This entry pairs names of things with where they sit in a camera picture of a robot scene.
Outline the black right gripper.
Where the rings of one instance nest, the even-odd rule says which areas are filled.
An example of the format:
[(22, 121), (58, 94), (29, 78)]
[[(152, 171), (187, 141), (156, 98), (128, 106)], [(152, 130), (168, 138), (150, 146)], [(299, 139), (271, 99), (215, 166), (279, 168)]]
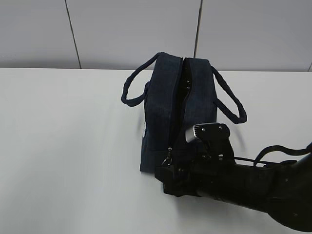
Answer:
[(155, 178), (162, 182), (163, 192), (181, 197), (197, 196), (204, 188), (213, 187), (221, 170), (235, 165), (233, 155), (209, 153), (198, 154), (191, 159), (176, 157), (165, 161), (155, 169)]

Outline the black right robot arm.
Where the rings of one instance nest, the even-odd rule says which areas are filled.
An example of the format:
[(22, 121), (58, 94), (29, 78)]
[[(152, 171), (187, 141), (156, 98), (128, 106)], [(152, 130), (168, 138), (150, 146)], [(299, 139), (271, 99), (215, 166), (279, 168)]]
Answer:
[(189, 161), (165, 161), (155, 178), (177, 197), (209, 197), (267, 213), (296, 231), (312, 230), (312, 148), (270, 146), (251, 166), (235, 157), (203, 154)]

